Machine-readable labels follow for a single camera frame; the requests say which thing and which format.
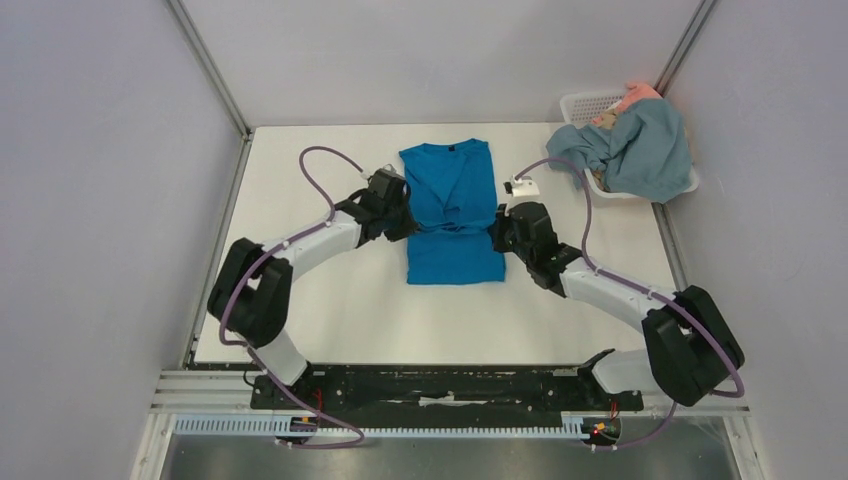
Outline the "bright blue t shirt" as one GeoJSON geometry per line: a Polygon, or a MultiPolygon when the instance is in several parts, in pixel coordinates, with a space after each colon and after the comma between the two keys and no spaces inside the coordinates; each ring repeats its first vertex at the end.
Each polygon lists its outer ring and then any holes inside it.
{"type": "Polygon", "coordinates": [[[489,144],[479,139],[424,143],[399,152],[419,226],[407,239],[407,283],[417,286],[503,282],[504,255],[488,229],[498,207],[489,144]]]}

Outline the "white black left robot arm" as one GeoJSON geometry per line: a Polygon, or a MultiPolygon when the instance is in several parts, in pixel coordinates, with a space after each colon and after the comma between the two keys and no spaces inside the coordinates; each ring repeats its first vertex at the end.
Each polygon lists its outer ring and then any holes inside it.
{"type": "Polygon", "coordinates": [[[410,188],[389,168],[375,171],[366,187],[332,205],[326,218],[270,244],[247,238],[229,248],[207,301],[219,322],[222,344],[239,346],[276,380],[275,394],[290,408],[314,393],[304,375],[310,363],[285,330],[294,282],[322,263],[384,237],[412,235],[410,188]]]}

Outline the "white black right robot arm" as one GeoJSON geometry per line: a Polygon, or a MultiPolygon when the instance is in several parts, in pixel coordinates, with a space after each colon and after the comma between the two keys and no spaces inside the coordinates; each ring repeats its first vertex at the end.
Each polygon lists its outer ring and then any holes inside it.
{"type": "Polygon", "coordinates": [[[660,391],[691,407],[707,395],[741,398],[745,356],[712,296],[691,285],[658,289],[595,263],[562,243],[539,202],[498,206],[493,247],[512,253],[533,281],[560,297],[595,307],[644,337],[641,350],[605,350],[583,364],[580,400],[602,408],[618,393],[660,391]]]}

